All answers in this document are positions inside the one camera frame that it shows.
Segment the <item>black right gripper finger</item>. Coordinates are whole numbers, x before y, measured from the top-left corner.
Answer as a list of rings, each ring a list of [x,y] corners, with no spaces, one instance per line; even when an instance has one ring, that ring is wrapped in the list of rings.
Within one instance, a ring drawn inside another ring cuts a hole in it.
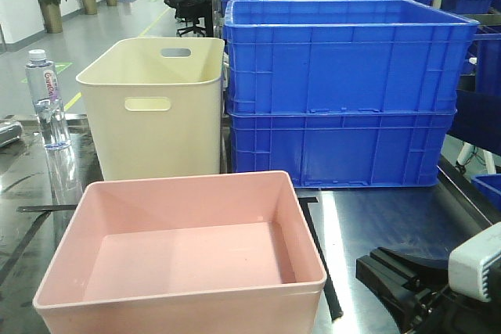
[[[448,287],[448,261],[384,247],[356,260],[355,277],[384,305],[401,333],[430,333]]]

